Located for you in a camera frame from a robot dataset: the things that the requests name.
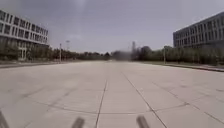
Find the sky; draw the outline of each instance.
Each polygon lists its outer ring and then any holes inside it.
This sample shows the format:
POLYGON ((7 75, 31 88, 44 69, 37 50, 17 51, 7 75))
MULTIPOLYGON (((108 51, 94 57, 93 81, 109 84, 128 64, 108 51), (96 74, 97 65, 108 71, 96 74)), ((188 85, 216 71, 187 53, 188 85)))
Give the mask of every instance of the sky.
POLYGON ((224 0, 0 0, 0 8, 45 26, 53 48, 104 53, 133 41, 173 46, 173 32, 224 11, 224 0))

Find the window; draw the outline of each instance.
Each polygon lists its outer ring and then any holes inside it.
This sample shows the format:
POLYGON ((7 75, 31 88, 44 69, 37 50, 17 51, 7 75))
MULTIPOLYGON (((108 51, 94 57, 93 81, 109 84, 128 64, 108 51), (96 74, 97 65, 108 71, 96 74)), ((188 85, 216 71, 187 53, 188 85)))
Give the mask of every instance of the window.
POLYGON ((2 33, 4 24, 0 23, 0 33, 2 33))
POLYGON ((214 33, 215 33, 215 39, 217 39, 217 38, 218 38, 218 33, 217 33, 217 31, 215 30, 214 33))
POLYGON ((16 31, 15 31, 15 36, 18 35, 18 28, 16 28, 16 31))
POLYGON ((35 25, 32 24, 32 31, 35 31, 35 25))
POLYGON ((12 23, 12 15, 10 16, 9 23, 10 23, 10 24, 12 23))
POLYGON ((204 24, 204 30, 207 30, 207 26, 206 26, 206 24, 204 24))
POLYGON ((19 37, 23 37, 23 35, 24 35, 24 30, 19 29, 19 34, 18 34, 18 36, 19 36, 19 37))
POLYGON ((15 17, 14 18, 14 25, 19 25, 19 18, 18 17, 15 17))
POLYGON ((211 30, 212 29, 212 22, 209 21, 207 24, 208 24, 208 29, 211 30))
POLYGON ((217 19, 217 26, 220 27, 220 21, 217 19))
POLYGON ((204 34, 201 35, 201 41, 204 41, 204 34))
POLYGON ((25 28, 26 22, 24 20, 20 20, 20 27, 25 28))
POLYGON ((205 33, 205 41, 208 41, 208 34, 205 33))
POLYGON ((9 21, 9 14, 6 14, 6 20, 5 20, 6 22, 8 22, 9 21))
POLYGON ((221 17, 221 24, 224 26, 224 17, 221 17))
POLYGON ((12 35, 15 33, 15 27, 12 28, 12 35))
POLYGON ((29 38, 29 32, 28 32, 28 31, 25 32, 25 38, 26 38, 26 39, 29 38))
POLYGON ((219 39, 221 39, 221 37, 222 37, 222 30, 219 29, 219 39))
POLYGON ((4 21, 5 20, 5 12, 0 10, 0 20, 4 21))
POLYGON ((213 26, 214 26, 214 28, 216 28, 216 22, 215 21, 213 21, 213 26))
POLYGON ((40 27, 36 26, 36 32, 37 32, 37 33, 40 32, 40 27))
POLYGON ((10 26, 9 25, 5 25, 5 30, 4 30, 4 33, 5 34, 9 34, 10 33, 10 26))
POLYGON ((195 36, 195 43, 198 43, 198 36, 195 36))
POLYGON ((214 32, 211 31, 211 40, 214 40, 214 32))

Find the building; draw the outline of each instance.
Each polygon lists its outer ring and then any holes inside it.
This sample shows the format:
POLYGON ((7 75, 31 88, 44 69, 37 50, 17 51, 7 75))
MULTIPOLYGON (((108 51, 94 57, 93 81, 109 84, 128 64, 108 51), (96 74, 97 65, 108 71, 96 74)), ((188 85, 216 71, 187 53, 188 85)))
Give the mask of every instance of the building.
POLYGON ((224 12, 174 32, 173 45, 176 48, 201 46, 224 48, 224 12))
POLYGON ((48 30, 0 10, 0 43, 18 47, 19 59, 25 60, 28 49, 49 47, 48 30))

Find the lamp post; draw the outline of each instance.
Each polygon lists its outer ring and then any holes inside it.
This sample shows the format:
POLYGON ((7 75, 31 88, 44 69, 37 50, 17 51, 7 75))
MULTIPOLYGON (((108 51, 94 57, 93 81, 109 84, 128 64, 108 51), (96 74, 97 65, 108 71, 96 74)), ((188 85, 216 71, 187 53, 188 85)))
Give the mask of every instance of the lamp post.
POLYGON ((59 54, 60 62, 61 62, 61 44, 60 44, 60 54, 59 54))
POLYGON ((164 46, 163 57, 164 57, 164 64, 166 64, 166 46, 164 46))

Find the ground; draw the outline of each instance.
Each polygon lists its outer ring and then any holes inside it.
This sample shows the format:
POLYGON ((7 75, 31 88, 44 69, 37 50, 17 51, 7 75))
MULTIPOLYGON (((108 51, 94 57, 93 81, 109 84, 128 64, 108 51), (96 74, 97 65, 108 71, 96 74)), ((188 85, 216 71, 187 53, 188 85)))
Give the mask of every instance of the ground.
POLYGON ((10 128, 223 128, 224 73, 129 62, 0 69, 10 128))

